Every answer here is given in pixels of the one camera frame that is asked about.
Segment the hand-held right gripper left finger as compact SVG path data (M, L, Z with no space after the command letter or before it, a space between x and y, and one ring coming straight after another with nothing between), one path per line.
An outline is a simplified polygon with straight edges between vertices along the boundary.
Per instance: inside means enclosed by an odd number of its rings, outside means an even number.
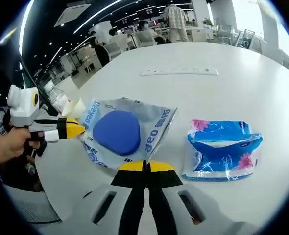
M145 204L145 160L123 164L114 179L112 186L130 189L125 202L119 202L122 213L118 219L118 235L136 235Z

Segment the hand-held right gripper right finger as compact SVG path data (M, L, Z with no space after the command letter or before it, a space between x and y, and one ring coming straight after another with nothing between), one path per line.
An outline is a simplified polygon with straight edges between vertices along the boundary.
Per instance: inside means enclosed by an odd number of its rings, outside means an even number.
M234 222L215 200L184 184L174 168L161 161L147 164L149 205L160 235L231 234Z

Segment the person's left hand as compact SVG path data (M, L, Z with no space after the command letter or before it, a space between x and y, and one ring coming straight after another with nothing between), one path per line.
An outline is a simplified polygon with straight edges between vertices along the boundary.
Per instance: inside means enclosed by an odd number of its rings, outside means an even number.
M34 149L40 147L40 142L31 139L31 133L26 128L12 128L3 136L0 135L0 165L18 157L24 152L24 145Z

